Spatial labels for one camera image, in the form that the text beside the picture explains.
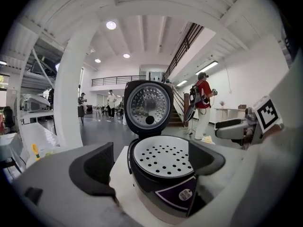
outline yellow object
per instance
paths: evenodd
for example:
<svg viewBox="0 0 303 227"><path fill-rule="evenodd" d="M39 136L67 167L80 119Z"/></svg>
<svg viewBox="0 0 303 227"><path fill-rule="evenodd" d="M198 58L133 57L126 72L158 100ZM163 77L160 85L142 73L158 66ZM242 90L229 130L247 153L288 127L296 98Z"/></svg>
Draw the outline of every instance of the yellow object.
<svg viewBox="0 0 303 227"><path fill-rule="evenodd" d="M206 142L206 143L210 143L210 144L214 144L213 143L213 140L212 140L212 137L209 135L209 136L204 136L202 138L202 141Z"/></svg>
<svg viewBox="0 0 303 227"><path fill-rule="evenodd" d="M36 144L32 144L32 150L34 152L34 154L36 155L36 161L40 160L40 156L39 156L39 150Z"/></svg>

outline perforated plate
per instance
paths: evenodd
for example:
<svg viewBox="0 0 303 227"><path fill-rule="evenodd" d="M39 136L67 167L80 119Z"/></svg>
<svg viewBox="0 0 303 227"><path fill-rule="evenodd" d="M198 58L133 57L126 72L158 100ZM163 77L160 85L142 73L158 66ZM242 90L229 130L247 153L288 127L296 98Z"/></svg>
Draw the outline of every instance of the perforated plate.
<svg viewBox="0 0 303 227"><path fill-rule="evenodd" d="M129 95L126 110L132 123L144 130L152 130L168 117L169 95L163 87L154 83L143 83Z"/></svg>
<svg viewBox="0 0 303 227"><path fill-rule="evenodd" d="M141 140L134 148L134 159L142 170L157 177L176 178L193 172L188 141L173 136Z"/></svg>

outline white column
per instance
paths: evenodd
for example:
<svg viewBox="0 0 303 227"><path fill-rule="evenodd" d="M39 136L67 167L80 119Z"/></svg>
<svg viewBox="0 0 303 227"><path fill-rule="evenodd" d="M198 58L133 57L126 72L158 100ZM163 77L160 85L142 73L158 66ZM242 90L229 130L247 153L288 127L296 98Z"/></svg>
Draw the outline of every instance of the white column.
<svg viewBox="0 0 303 227"><path fill-rule="evenodd" d="M69 40L55 82L54 118L60 146L83 146L78 119L78 84L85 52L99 26L96 15L83 19Z"/></svg>
<svg viewBox="0 0 303 227"><path fill-rule="evenodd" d="M6 106L10 106L12 110L14 110L14 104L17 98L19 80L20 80L20 74L16 74L16 73L10 74L8 89L6 91Z"/></svg>

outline ceiling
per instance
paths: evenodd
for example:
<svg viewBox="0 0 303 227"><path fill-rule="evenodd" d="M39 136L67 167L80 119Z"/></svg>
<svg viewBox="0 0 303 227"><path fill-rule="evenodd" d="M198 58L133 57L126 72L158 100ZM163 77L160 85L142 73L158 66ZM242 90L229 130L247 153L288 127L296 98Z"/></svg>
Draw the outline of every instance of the ceiling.
<svg viewBox="0 0 303 227"><path fill-rule="evenodd" d="M106 27L107 21L102 22L88 49L95 52L85 58L85 62L96 69L100 64L95 59L105 62L125 53L131 56L140 52L163 53L172 58L191 24L180 18L157 15L129 16L111 21L116 23L116 29L110 30Z"/></svg>
<svg viewBox="0 0 303 227"><path fill-rule="evenodd" d="M106 61L145 51L172 56L188 21L222 36L208 56L225 57L239 48L248 49L268 33L280 41L280 22L263 9L266 1L242 9L237 4L243 1L245 5L246 0L32 0L16 19L0 59L21 70L37 38L63 52L79 24L92 14L97 15L100 26L91 42L96 52L85 62L95 69L97 57ZM107 21L115 21L117 28L109 31Z"/></svg>

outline stair railing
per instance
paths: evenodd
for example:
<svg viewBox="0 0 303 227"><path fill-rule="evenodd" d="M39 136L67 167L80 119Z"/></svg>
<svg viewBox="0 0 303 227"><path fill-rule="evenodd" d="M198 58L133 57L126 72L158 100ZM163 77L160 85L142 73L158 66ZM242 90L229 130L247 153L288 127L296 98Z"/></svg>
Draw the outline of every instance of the stair railing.
<svg viewBox="0 0 303 227"><path fill-rule="evenodd" d="M183 113L182 121L183 121L184 127L188 127L188 122L184 122L184 114L189 107L189 94L185 93L184 98L182 98L181 95L176 91L173 91L173 94L174 94L174 101L176 101L177 105L179 106L179 108L181 109L181 111Z"/></svg>

